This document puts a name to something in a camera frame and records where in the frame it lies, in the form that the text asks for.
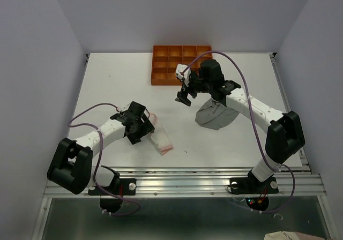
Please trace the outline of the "white pink grey underwear pile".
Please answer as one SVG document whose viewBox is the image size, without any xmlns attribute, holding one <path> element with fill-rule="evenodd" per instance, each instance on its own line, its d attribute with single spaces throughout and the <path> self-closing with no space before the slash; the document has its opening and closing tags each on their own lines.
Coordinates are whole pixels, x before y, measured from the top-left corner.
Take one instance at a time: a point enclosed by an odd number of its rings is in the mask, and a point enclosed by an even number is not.
<svg viewBox="0 0 343 240">
<path fill-rule="evenodd" d="M 155 149 L 163 156 L 174 149 L 173 144 L 156 114 L 150 113 L 149 121 L 154 126 L 154 131 L 148 137 Z"/>
</svg>

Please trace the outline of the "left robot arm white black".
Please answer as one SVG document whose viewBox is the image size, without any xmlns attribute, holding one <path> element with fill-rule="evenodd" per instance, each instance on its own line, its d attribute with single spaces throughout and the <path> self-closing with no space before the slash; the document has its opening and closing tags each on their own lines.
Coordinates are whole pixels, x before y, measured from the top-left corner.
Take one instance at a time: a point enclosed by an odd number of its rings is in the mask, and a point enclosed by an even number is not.
<svg viewBox="0 0 343 240">
<path fill-rule="evenodd" d="M 90 126 L 94 130 L 77 139 L 62 139 L 47 171 L 48 180 L 73 194 L 80 194 L 90 186 L 96 174 L 92 169 L 93 158 L 102 156 L 108 145 L 123 138 L 135 145 L 155 130 L 146 107 L 134 101 L 100 127 L 90 123 L 73 125 L 70 122 L 68 125 L 70 128 L 78 126 Z"/>
</svg>

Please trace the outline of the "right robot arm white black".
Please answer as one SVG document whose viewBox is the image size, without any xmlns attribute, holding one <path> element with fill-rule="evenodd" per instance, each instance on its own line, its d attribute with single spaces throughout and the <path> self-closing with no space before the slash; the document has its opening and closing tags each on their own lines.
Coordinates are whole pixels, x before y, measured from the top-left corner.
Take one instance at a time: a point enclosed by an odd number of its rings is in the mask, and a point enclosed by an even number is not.
<svg viewBox="0 0 343 240">
<path fill-rule="evenodd" d="M 220 64 L 214 60 L 202 62 L 198 72 L 178 64 L 176 78 L 182 82 L 176 101 L 191 105 L 188 96 L 199 93 L 211 97 L 196 112 L 196 123 L 204 128 L 219 130 L 231 124 L 241 114 L 266 133 L 263 157 L 247 178 L 247 187 L 258 192 L 266 185 L 281 165 L 305 144 L 300 118 L 297 113 L 282 112 L 252 97 L 238 83 L 226 80 Z"/>
</svg>

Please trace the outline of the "white pink bag corner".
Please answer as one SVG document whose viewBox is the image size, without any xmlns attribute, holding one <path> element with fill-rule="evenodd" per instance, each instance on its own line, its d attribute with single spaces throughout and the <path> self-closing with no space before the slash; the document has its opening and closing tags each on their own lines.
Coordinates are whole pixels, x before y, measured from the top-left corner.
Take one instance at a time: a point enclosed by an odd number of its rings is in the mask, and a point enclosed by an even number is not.
<svg viewBox="0 0 343 240">
<path fill-rule="evenodd" d="M 264 240 L 322 240 L 323 238 L 303 234 L 300 232 L 277 231 L 268 233 L 264 236 Z"/>
</svg>

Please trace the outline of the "aluminium rail frame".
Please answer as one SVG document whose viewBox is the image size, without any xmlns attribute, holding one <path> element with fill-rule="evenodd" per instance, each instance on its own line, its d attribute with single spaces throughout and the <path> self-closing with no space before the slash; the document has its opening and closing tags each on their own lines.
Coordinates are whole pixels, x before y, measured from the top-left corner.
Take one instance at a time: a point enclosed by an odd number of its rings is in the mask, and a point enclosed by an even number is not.
<svg viewBox="0 0 343 240">
<path fill-rule="evenodd" d="M 103 101 L 122 106 L 142 102 L 157 114 L 174 149 L 158 154 L 149 142 L 131 146 L 112 144 L 102 163 L 123 178 L 137 180 L 140 212 L 103 229 L 118 235 L 130 224 L 148 235 L 183 239 L 260 239 L 267 232 L 299 231 L 323 238 L 335 236 L 327 220 L 325 190 L 313 174 L 303 151 L 276 175 L 279 193 L 270 195 L 273 213 L 260 215 L 241 208 L 241 196 L 227 186 L 232 177 L 245 176 L 260 159 L 250 122 L 239 116 L 229 127 L 211 131 L 199 127 L 195 113 L 208 99 L 199 95 L 191 107 L 174 101 L 177 86 L 153 85 L 171 79 L 177 64 L 197 66 L 203 51 L 186 48 L 152 53 L 91 53 L 76 104 L 76 113 Z"/>
</svg>

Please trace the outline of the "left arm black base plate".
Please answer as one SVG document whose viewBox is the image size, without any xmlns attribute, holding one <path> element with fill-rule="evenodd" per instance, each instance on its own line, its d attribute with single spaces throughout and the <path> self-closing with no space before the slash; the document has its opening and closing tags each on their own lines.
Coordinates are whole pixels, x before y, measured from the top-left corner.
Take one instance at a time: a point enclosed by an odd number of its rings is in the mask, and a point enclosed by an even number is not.
<svg viewBox="0 0 343 240">
<path fill-rule="evenodd" d="M 137 180 L 135 178 L 117 178 L 113 179 L 109 186 L 103 186 L 102 188 L 116 196 L 134 196 L 136 194 L 136 185 Z M 108 196 L 109 194 L 96 187 L 94 190 L 88 190 L 88 195 Z"/>
</svg>

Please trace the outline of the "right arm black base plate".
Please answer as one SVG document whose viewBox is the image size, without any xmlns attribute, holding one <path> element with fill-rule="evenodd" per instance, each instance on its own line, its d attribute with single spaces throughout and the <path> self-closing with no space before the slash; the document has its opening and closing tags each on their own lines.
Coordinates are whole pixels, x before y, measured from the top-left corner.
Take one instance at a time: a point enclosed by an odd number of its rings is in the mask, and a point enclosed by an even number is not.
<svg viewBox="0 0 343 240">
<path fill-rule="evenodd" d="M 261 193 L 265 193 L 265 190 L 267 194 L 279 193 L 278 184 L 274 177 L 271 177 L 264 182 L 260 182 L 259 180 L 250 177 L 231 178 L 227 189 L 231 194 L 235 195 L 260 195 Z"/>
</svg>

